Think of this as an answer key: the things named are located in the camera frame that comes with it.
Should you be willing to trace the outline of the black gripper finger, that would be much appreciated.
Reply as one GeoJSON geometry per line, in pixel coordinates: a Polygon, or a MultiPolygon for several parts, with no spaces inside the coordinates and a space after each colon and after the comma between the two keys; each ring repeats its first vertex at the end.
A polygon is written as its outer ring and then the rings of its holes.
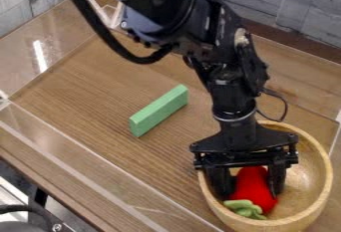
{"type": "Polygon", "coordinates": [[[285,178],[286,178],[286,165],[273,164],[267,168],[269,172],[269,188],[271,196],[275,197],[283,190],[285,178]]]}
{"type": "Polygon", "coordinates": [[[213,193],[218,199],[223,199],[233,192],[233,176],[225,167],[209,168],[206,177],[213,189],[213,193]]]}

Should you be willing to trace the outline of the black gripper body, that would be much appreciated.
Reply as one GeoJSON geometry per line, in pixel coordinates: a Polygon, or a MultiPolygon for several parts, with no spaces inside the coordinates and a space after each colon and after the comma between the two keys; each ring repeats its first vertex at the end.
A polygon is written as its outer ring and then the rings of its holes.
{"type": "Polygon", "coordinates": [[[273,121],[221,119],[219,132],[190,145],[195,169],[279,166],[298,163],[298,135],[273,121]]]}

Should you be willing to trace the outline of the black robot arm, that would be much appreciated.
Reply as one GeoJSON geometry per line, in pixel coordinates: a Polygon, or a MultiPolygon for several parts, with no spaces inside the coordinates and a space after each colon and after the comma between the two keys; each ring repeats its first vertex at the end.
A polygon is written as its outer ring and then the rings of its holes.
{"type": "Polygon", "coordinates": [[[134,39],[183,55],[211,96],[219,132],[190,146],[215,196],[235,191],[234,167],[265,165],[270,194],[283,190],[286,169],[298,162],[298,136],[263,127],[255,98],[266,92],[266,64],[251,35],[222,0],[120,0],[134,39]]]}

